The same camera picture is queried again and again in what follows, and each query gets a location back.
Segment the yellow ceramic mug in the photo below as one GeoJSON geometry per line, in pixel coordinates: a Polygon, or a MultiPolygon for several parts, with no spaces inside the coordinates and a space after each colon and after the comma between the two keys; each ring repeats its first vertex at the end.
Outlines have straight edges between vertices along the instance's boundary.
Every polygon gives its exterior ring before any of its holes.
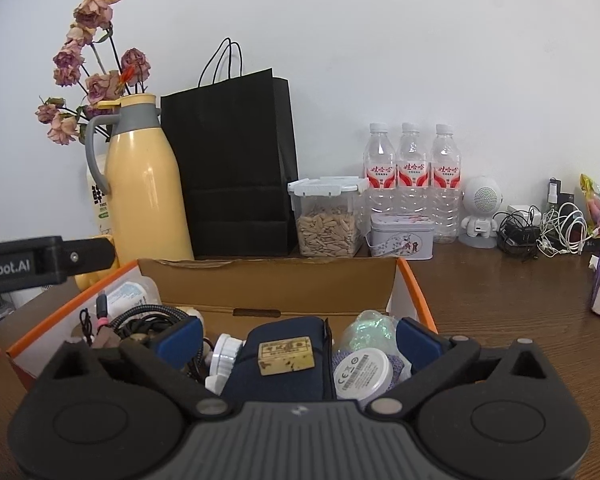
{"type": "Polygon", "coordinates": [[[109,275],[120,268],[120,261],[112,235],[94,236],[92,240],[86,243],[85,249],[85,272],[74,277],[76,286],[81,292],[104,278],[108,278],[109,275]]]}

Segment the white plastic lid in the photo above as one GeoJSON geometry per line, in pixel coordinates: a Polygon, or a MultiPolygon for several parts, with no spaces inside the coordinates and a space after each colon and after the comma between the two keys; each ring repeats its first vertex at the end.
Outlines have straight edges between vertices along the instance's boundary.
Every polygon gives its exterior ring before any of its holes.
{"type": "Polygon", "coordinates": [[[236,359],[245,341],[222,333],[216,341],[210,356],[206,359],[208,376],[204,386],[218,396],[222,393],[227,379],[230,377],[236,359]]]}

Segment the white round lid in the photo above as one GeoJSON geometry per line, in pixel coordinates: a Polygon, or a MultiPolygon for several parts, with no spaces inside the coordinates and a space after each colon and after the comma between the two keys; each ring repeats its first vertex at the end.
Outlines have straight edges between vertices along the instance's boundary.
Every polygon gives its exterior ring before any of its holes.
{"type": "Polygon", "coordinates": [[[385,352],[375,348],[347,354],[334,370],[337,399],[355,401],[360,408],[386,393],[392,380],[392,363],[385,352]]]}

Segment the white plastic rectangular case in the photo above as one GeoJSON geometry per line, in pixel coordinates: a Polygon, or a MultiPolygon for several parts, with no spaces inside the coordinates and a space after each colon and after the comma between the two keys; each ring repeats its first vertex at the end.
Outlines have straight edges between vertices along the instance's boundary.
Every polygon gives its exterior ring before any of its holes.
{"type": "Polygon", "coordinates": [[[109,292],[105,292],[105,296],[110,321],[134,307],[144,304],[162,304],[156,283],[146,276],[125,281],[109,292]]]}

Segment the middle water bottle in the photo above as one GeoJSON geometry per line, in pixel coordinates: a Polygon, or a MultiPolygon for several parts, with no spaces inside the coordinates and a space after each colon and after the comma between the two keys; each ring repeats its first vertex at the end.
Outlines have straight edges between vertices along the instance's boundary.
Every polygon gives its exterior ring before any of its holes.
{"type": "Polygon", "coordinates": [[[396,152],[398,200],[404,214],[426,214],[429,164],[420,133],[409,122],[402,124],[402,136],[396,152]]]}

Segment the dried pink rose bouquet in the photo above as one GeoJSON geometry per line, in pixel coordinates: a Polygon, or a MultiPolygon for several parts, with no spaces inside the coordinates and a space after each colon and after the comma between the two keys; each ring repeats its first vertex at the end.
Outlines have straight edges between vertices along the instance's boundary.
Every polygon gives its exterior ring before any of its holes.
{"type": "Polygon", "coordinates": [[[62,96],[49,96],[38,104],[35,116],[47,127],[50,142],[83,142],[87,123],[111,112],[102,102],[147,90],[147,55],[137,48],[120,51],[114,41],[114,6],[120,1],[82,0],[73,9],[65,40],[53,57],[53,80],[59,88],[78,88],[81,97],[71,104],[62,96]]]}

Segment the right water bottle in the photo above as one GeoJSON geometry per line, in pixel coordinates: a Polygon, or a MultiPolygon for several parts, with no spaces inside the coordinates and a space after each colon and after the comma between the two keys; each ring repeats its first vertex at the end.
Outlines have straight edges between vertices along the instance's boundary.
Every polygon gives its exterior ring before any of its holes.
{"type": "Polygon", "coordinates": [[[462,155],[455,143],[453,128],[437,124],[430,162],[431,217],[436,243],[449,244],[457,238],[461,180],[462,155]]]}

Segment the plush corgi toy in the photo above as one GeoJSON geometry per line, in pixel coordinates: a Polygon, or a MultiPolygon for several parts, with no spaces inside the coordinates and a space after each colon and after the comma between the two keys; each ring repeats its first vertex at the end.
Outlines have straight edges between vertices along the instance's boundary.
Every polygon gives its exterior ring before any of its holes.
{"type": "Polygon", "coordinates": [[[178,311],[176,315],[179,318],[198,318],[201,325],[204,325],[204,317],[196,308],[192,306],[176,306],[175,310],[178,311]]]}

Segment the yellow thermos jug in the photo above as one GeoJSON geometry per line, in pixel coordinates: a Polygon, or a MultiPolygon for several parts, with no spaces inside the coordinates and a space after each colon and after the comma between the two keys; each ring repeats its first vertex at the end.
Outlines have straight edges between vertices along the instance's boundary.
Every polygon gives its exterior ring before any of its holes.
{"type": "Polygon", "coordinates": [[[107,196],[119,261],[192,260],[178,162],[156,97],[137,93],[95,108],[84,133],[86,162],[107,196]]]}

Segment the left water bottle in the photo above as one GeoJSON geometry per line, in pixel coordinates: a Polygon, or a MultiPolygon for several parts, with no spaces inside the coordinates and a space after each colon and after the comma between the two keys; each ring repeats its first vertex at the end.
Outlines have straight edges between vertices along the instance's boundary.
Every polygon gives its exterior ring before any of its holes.
{"type": "Polygon", "coordinates": [[[396,192],[396,151],[383,122],[370,123],[370,138],[363,154],[364,177],[368,182],[370,210],[388,212],[394,209],[396,192]]]}

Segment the dark blue zip case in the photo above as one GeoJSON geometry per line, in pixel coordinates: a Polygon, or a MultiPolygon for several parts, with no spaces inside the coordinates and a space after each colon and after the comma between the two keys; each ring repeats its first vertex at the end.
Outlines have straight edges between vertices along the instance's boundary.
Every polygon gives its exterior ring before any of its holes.
{"type": "Polygon", "coordinates": [[[335,400],[332,330],[328,322],[317,316],[302,316],[254,328],[238,353],[221,396],[233,404],[335,400]],[[297,337],[309,338],[314,365],[305,370],[263,375],[258,364],[260,344],[297,337]]]}

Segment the purple fabric pouch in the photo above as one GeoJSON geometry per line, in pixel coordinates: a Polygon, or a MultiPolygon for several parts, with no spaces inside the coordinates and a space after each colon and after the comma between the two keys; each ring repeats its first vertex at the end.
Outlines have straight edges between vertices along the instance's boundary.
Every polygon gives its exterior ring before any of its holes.
{"type": "Polygon", "coordinates": [[[344,390],[353,387],[377,386],[388,382],[395,386],[408,376],[410,368],[400,356],[388,356],[375,348],[353,352],[337,352],[332,359],[335,382],[344,390]]]}

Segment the water bottle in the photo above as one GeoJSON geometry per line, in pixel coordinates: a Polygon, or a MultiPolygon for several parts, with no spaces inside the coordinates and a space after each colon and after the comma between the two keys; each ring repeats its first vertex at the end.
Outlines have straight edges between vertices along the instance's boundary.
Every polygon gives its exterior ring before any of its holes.
{"type": "Polygon", "coordinates": [[[370,123],[370,138],[363,154],[364,177],[368,182],[370,210],[388,212],[394,209],[396,192],[396,151],[383,122],[370,123]]]}
{"type": "Polygon", "coordinates": [[[430,162],[431,217],[436,243],[449,244],[457,238],[461,180],[462,155],[455,143],[453,128],[437,124],[430,162]]]}
{"type": "Polygon", "coordinates": [[[420,133],[409,122],[402,124],[402,136],[396,152],[398,200],[404,214],[426,214],[429,164],[420,133]]]}

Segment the white toy robot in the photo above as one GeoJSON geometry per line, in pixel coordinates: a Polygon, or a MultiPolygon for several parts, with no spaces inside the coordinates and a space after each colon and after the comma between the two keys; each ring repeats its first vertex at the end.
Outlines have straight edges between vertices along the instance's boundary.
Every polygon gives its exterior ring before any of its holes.
{"type": "Polygon", "coordinates": [[[466,181],[463,207],[467,216],[460,222],[458,234],[462,244],[479,249],[496,247],[498,224],[494,214],[500,210],[502,201],[503,194],[494,179],[479,176],[466,181]]]}

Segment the black paper shopping bag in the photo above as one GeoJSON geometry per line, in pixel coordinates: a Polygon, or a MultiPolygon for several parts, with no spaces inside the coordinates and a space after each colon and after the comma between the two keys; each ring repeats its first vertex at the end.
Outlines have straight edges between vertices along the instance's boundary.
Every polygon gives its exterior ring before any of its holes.
{"type": "Polygon", "coordinates": [[[289,84],[259,70],[160,99],[198,258],[286,257],[298,245],[289,84]]]}

